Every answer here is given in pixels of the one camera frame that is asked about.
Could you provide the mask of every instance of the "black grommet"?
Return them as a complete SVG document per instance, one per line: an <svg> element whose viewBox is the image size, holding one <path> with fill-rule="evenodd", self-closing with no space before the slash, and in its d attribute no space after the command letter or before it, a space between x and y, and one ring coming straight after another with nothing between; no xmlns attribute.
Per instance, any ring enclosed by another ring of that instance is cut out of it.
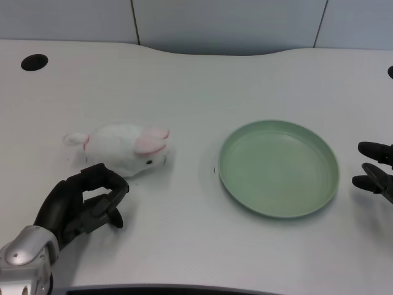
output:
<svg viewBox="0 0 393 295"><path fill-rule="evenodd" d="M46 66L48 63L48 58L43 55L43 54L33 54L30 55L29 57L26 57L20 66L22 69L25 71L38 71L39 69L42 69L44 66Z"/></svg>
<svg viewBox="0 0 393 295"><path fill-rule="evenodd" d="M390 78L393 79L393 66L391 66L389 69L387 69L387 74L389 75Z"/></svg>

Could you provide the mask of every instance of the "plate rim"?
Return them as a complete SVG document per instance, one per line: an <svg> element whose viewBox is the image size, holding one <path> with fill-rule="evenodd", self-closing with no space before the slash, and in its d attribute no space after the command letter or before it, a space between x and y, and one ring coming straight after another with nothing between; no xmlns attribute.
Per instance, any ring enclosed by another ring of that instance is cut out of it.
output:
<svg viewBox="0 0 393 295"><path fill-rule="evenodd" d="M305 129L305 130L311 132L312 134L316 135L320 140L323 141L323 143L326 144L326 146L328 147L328 149L329 149L330 152L332 153L333 158L334 158L334 161L335 161L335 164L336 164L336 166L337 166L337 181L336 181L336 185L335 185L335 187L334 187L334 190L332 191L332 193L329 195L329 197L327 198L327 200L326 200L322 205L320 205L320 206L317 207L316 209L313 209L313 210L311 210L311 211L309 211L309 212L304 212L304 213L301 213L301 214L290 215L290 216L273 215L273 214L269 214L269 213L262 212L262 211L259 211L259 210L254 209L254 208L251 208L250 206L246 205L246 204L243 203L241 200L239 200L237 197L235 197L235 195L230 191L230 189L228 188L227 184L225 183L224 178L222 177L222 171L221 171L221 157L222 157L223 149L224 149L224 147L225 147L227 141L229 140L229 138L231 138L231 136L233 136L235 133L239 132L239 130L241 130L242 128L244 128L244 127L246 127L246 126L248 126L248 125L252 125L252 124L256 124L256 123L261 123L261 122L280 122L280 123L287 123L287 124L291 124L291 125L296 125L296 126L298 126L298 127L301 127L301 128L303 128L303 129ZM272 217L272 218L282 218L282 219L290 219L290 218L299 218L299 217L303 217L303 216L306 216L306 215L315 213L315 212L319 211L320 209L322 209L323 207L325 207L325 206L326 206L329 202L331 202L331 201L335 198L335 196L337 195L338 186L339 186L339 184L340 184L340 176L341 176L341 175L340 175L340 165L339 165L339 163L338 163L337 156L336 156L336 154L334 153L333 149L330 147L330 145L326 142L326 140L323 139L323 137L319 136L317 133L313 132L312 130L310 130L310 129L308 129L308 128L306 128L306 127L300 125L300 124L296 124L296 123L289 122L289 121L285 121L285 120L274 120L274 119L255 120L255 121L249 122L249 123L247 123L247 124L244 124L244 125L238 127L236 130L232 131L232 132L225 138L225 140L224 140L224 142L222 143L221 148L220 148L220 150L219 150L219 156L218 156L218 169L219 169L219 177L220 177L220 180L221 180L222 184L224 185L224 187L225 187L225 189L227 190L227 192L228 192L237 202L239 202L240 204L242 204L242 205L245 206L246 208L248 208L248 209L250 209L250 210L252 210L253 212L256 212L256 213L258 213L258 214L262 214L262 215L264 215L264 216L268 216L268 217Z"/></svg>

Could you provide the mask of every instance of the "bunny tail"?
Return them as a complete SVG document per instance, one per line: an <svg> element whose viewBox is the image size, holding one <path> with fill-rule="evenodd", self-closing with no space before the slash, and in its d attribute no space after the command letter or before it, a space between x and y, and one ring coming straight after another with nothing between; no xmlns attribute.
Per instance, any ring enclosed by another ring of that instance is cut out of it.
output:
<svg viewBox="0 0 393 295"><path fill-rule="evenodd" d="M88 135L83 133L67 134L63 137L63 142L67 146L76 146L78 144L85 144L88 141Z"/></svg>

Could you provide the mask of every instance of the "white table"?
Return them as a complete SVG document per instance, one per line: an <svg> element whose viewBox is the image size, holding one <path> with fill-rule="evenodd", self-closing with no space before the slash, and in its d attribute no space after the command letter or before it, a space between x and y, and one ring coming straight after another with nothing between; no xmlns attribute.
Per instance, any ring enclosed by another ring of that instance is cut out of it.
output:
<svg viewBox="0 0 393 295"><path fill-rule="evenodd" d="M28 55L49 63L21 69ZM129 44L0 41L0 245L28 224L54 185L84 167L68 132L127 120L168 126L171 158L130 183L125 228L74 240L56 287L170 283L280 294L390 294L393 205L351 184L369 160L359 141L392 144L393 52L300 49L256 57L177 55ZM341 171L314 216L247 211L214 173L223 139L253 120L321 135Z"/></svg>

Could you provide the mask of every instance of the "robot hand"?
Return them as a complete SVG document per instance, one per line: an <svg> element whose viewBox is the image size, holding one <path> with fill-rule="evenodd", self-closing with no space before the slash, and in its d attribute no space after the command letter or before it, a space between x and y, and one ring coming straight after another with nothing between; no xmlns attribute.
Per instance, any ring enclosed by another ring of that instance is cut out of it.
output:
<svg viewBox="0 0 393 295"><path fill-rule="evenodd" d="M86 201L84 191L111 189ZM52 292L51 265L60 250L81 233L106 223L123 227L116 206L129 191L128 183L104 164L84 169L60 181L46 198L32 226L0 250L1 295L48 295Z"/></svg>
<svg viewBox="0 0 393 295"><path fill-rule="evenodd" d="M393 146L363 142L359 143L358 150L366 157L390 165L393 169ZM381 194L393 203L393 176L370 163L362 164L362 168L367 175L353 177L353 185L374 194Z"/></svg>

